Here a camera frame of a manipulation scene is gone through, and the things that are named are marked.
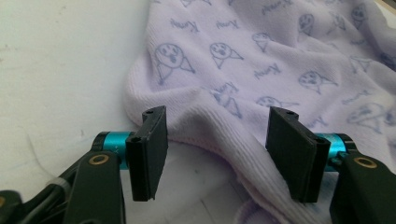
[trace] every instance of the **white surface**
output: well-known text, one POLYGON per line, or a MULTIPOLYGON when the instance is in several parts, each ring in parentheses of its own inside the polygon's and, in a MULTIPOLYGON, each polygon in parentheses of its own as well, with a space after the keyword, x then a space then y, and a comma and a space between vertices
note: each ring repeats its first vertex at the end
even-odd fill
POLYGON ((396 15, 392 14, 389 10, 387 10, 384 7, 382 7, 377 2, 375 2, 375 3, 379 7, 379 9, 381 9, 382 14, 384 14, 385 18, 387 18, 388 26, 391 27, 391 28, 396 29, 396 15))
MULTIPOLYGON (((144 47, 148 12, 138 0, 0 1, 0 189, 26 201, 99 132, 134 128, 122 84, 144 47)), ((224 161, 177 144, 156 201, 131 202, 122 178, 129 223, 230 223, 248 198, 224 161)))

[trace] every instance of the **sock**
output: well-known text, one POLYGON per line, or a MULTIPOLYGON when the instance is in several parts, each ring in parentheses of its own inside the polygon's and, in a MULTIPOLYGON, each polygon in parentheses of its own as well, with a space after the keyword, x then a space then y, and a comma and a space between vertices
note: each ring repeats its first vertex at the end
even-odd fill
POLYGON ((269 106, 314 133, 346 133, 394 172, 396 31, 372 0, 156 0, 125 108, 167 106, 172 141, 223 157, 279 222, 331 223, 337 175, 301 204, 264 147, 269 106))

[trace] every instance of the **blue metal part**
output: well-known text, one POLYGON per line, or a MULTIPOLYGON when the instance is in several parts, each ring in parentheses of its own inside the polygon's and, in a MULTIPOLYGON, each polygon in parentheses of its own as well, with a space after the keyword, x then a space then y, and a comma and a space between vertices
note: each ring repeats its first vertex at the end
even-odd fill
MULTIPOLYGON (((326 138, 332 144, 330 145, 328 160, 337 156, 337 152, 347 152, 344 141, 336 133, 315 133, 318 137, 326 138)), ((331 166, 326 165, 325 172, 336 172, 331 166)))
POLYGON ((103 143, 103 150, 112 151, 119 155, 121 159, 120 169, 127 170, 128 166, 125 160, 126 145, 125 140, 131 132, 111 132, 106 136, 105 142, 103 143))

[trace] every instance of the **brass screw hole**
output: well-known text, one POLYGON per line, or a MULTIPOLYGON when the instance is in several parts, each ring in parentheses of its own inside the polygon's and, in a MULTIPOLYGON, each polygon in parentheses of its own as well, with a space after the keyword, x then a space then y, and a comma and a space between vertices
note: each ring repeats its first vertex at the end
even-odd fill
POLYGON ((91 165, 101 165, 107 161, 108 161, 107 155, 97 155, 97 156, 90 158, 91 165))
POLYGON ((373 162, 372 160, 369 160, 369 159, 363 158, 363 157, 357 157, 357 158, 353 159, 353 161, 355 161, 360 166, 364 166, 364 167, 370 168, 370 169, 375 169, 377 166, 376 163, 373 162))

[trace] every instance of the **dog face print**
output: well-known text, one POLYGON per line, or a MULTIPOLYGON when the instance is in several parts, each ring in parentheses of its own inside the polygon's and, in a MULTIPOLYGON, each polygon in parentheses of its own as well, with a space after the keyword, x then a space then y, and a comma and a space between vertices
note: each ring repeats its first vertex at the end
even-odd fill
POLYGON ((385 111, 382 105, 370 103, 362 105, 356 111, 352 112, 346 121, 351 124, 369 128, 376 133, 381 133, 380 120, 381 117, 384 116, 385 111))
MULTIPOLYGON (((181 4, 183 4, 184 7, 188 7, 194 1, 195 0, 180 0, 181 4)), ((208 3, 210 6, 212 6, 212 3, 210 2, 210 0, 201 0, 201 2, 208 3)))
POLYGON ((210 46, 210 53, 213 56, 218 69, 221 69, 223 63, 227 59, 244 60, 235 50, 224 43, 215 43, 210 46))
POLYGON ((271 37, 267 33, 255 34, 251 38, 260 47, 262 52, 265 52, 265 49, 267 48, 267 45, 268 45, 269 41, 271 41, 271 37))
POLYGON ((385 122, 389 126, 396 126, 396 107, 393 107, 388 113, 385 122))
POLYGON ((344 21, 344 18, 342 16, 340 16, 338 13, 335 13, 335 12, 329 12, 329 13, 332 16, 332 27, 327 32, 327 35, 329 33, 331 33, 332 31, 334 31, 336 28, 339 28, 339 29, 345 31, 347 28, 346 28, 346 23, 344 21))
POLYGON ((303 87, 315 91, 318 94, 321 94, 320 89, 323 85, 332 84, 338 86, 338 84, 336 84, 335 82, 330 81, 326 77, 323 77, 319 73, 314 71, 310 71, 301 75, 299 78, 299 83, 303 87))
POLYGON ((160 75, 160 85, 169 78, 175 69, 182 69, 191 73, 195 70, 189 60, 184 56, 183 50, 174 44, 161 44, 155 50, 157 70, 160 75))
POLYGON ((162 44, 155 50, 158 61, 170 68, 178 68, 184 60, 181 48, 173 44, 162 44))
POLYGON ((242 114, 239 110, 238 103, 233 98, 233 95, 238 93, 238 89, 233 83, 226 83, 215 91, 211 91, 211 94, 215 97, 219 105, 226 108, 232 115, 242 118, 242 114))
POLYGON ((297 103, 287 103, 287 102, 280 102, 276 98, 271 97, 271 96, 263 96, 261 97, 256 104, 262 105, 265 107, 271 107, 271 106, 276 106, 276 107, 289 107, 292 105, 298 105, 297 103))
POLYGON ((353 8, 351 12, 351 16, 353 23, 355 24, 355 27, 359 30, 363 22, 368 19, 366 5, 362 3, 357 7, 353 8))
POLYGON ((299 32, 311 35, 314 28, 314 16, 312 14, 304 14, 299 19, 299 32))
POLYGON ((358 70, 362 70, 367 73, 367 69, 370 67, 371 59, 362 58, 358 56, 349 57, 350 64, 352 65, 353 73, 358 73, 358 70))

